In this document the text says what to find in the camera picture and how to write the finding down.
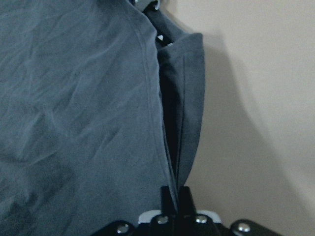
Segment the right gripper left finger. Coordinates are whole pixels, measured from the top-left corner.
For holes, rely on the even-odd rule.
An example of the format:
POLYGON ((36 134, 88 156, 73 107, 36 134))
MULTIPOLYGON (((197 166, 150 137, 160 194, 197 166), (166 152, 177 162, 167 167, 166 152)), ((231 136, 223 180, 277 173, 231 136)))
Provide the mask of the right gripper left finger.
POLYGON ((175 216, 177 211, 168 186, 160 188, 161 214, 163 216, 175 216))

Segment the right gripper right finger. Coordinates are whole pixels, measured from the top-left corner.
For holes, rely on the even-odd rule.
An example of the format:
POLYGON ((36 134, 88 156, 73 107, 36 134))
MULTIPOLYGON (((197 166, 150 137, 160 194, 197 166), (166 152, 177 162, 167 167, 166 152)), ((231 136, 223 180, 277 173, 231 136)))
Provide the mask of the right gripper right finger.
POLYGON ((178 212, 180 216, 195 216, 197 214, 193 197, 188 186, 180 187, 178 212))

